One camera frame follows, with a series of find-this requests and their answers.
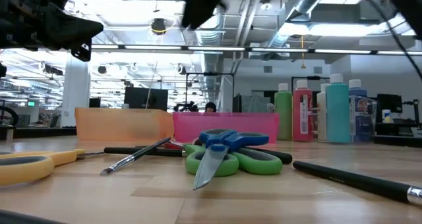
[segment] blue scissors handle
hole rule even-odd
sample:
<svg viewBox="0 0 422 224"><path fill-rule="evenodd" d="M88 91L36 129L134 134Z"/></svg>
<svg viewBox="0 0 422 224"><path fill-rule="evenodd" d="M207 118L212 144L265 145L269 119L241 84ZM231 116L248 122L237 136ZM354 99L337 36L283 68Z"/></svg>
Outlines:
<svg viewBox="0 0 422 224"><path fill-rule="evenodd" d="M266 134L256 132L236 132L229 129L212 129L200 133L199 140L205 146L212 144L224 144L229 147L229 152L236 152L245 146L259 146L267 144L269 137Z"/></svg>

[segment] orange plastic container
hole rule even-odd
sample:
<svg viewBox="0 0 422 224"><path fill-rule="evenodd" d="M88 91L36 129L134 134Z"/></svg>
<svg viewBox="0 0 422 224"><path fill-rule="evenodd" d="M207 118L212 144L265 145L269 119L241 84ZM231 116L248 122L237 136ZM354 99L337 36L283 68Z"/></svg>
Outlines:
<svg viewBox="0 0 422 224"><path fill-rule="evenodd" d="M80 141L156 142L173 137L173 117L158 109L76 108Z"/></svg>

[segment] red paint bottle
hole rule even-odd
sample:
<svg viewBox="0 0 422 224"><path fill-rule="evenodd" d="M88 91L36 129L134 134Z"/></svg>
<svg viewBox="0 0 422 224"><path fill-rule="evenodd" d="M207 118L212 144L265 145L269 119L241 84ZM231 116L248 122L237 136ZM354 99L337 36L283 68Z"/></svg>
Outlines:
<svg viewBox="0 0 422 224"><path fill-rule="evenodd" d="M298 80L293 92L293 140L306 142L313 139L312 134L312 91L307 80Z"/></svg>

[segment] scissors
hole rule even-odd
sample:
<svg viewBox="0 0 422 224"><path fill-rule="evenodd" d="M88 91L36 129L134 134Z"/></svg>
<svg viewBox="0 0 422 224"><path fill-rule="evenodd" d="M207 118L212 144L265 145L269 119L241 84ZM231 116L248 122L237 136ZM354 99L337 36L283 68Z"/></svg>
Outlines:
<svg viewBox="0 0 422 224"><path fill-rule="evenodd" d="M239 168L257 175L276 175L282 170L283 163L278 157L243 148L268 143L268 135L212 129L202 131L199 140L205 143L205 148L185 146L188 153L185 167L189 173L195 174L193 190L207 185L214 176L232 175Z"/></svg>
<svg viewBox="0 0 422 224"><path fill-rule="evenodd" d="M0 185L35 181L51 174L54 167L85 159L89 155L84 149L67 152L0 152Z"/></svg>

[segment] white column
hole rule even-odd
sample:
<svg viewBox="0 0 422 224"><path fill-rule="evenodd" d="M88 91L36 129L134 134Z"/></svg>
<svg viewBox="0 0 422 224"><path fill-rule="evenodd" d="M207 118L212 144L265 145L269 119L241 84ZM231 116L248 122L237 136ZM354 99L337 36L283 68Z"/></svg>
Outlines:
<svg viewBox="0 0 422 224"><path fill-rule="evenodd" d="M63 104L61 108L61 127L76 126L75 108L88 107L90 103L91 74L88 63L67 57Z"/></svg>
<svg viewBox="0 0 422 224"><path fill-rule="evenodd" d="M220 85L220 111L232 112L233 109L233 77L226 75L222 77Z"/></svg>

